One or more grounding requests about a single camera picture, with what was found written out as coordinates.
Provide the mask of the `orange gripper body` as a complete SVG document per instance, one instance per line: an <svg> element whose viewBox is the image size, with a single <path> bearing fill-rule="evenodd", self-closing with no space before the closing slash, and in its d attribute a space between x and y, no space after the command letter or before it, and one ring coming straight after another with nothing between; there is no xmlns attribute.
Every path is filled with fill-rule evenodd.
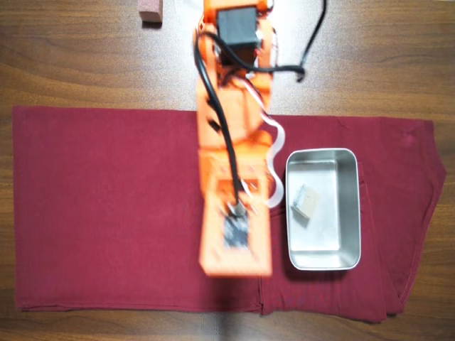
<svg viewBox="0 0 455 341"><path fill-rule="evenodd" d="M267 153L272 146L272 135L259 130L234 144L240 183L251 192L271 190L272 176L267 168ZM232 192L233 181L225 148L199 150L200 187L203 192Z"/></svg>

